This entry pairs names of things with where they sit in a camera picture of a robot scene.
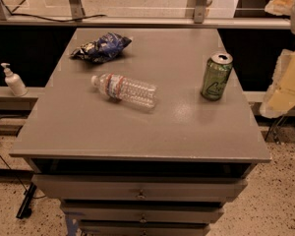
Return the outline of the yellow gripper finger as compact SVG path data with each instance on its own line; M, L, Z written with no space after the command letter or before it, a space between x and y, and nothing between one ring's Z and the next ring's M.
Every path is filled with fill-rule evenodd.
M277 58L260 113L265 118L277 118L295 106L295 51L283 49Z
M294 0L270 0L265 5L265 11L275 16L290 16Z

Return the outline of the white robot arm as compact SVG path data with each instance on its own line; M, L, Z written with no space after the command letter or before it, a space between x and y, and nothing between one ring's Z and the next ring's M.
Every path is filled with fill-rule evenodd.
M265 11L276 16L289 16L295 34L295 0L270 0ZM277 118L295 106L295 51L283 49L277 58L260 113L265 118Z

